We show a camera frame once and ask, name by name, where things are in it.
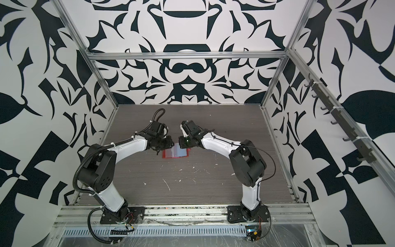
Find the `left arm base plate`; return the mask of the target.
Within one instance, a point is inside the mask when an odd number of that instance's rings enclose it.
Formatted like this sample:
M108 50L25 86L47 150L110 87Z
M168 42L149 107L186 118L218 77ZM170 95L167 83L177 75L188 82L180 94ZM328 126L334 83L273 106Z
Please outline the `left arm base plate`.
M118 212L112 212L106 208L102 213L100 224L123 223L136 224L143 221L145 216L145 207L122 207Z

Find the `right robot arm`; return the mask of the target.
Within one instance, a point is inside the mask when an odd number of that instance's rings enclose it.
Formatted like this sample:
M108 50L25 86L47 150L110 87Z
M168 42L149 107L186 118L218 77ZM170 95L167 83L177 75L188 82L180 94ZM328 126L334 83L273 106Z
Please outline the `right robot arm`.
M239 142L218 136L192 120L182 121L180 129L183 133L179 137L182 149L200 147L230 160L235 176L243 186L241 205L249 211L257 209L261 203L259 183L267 165L255 145L250 140Z

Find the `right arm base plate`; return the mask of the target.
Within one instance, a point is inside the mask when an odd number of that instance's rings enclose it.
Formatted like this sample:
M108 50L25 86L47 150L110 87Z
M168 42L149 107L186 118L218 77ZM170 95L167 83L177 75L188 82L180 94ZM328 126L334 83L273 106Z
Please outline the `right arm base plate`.
M227 208L227 221L229 223L242 223L242 222L269 222L270 212L266 205L260 204L254 210L249 210L243 205L231 205Z

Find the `red leather card holder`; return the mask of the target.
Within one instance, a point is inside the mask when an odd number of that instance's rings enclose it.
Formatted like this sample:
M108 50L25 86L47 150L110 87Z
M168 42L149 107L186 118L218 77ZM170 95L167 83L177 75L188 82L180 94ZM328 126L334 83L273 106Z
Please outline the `red leather card holder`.
M172 148L163 151L162 158L183 158L189 157L190 149L182 149L179 143L175 143Z

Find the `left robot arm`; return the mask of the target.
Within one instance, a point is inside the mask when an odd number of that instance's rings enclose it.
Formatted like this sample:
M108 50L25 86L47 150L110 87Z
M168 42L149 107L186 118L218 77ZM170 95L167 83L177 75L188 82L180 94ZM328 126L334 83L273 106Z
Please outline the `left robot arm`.
M107 146L90 146L74 174L74 190L94 196L109 212L124 211L127 203L113 182L116 164L146 150L159 153L172 148L174 142L167 133L168 127L164 123L153 120L147 129L135 133L129 139Z

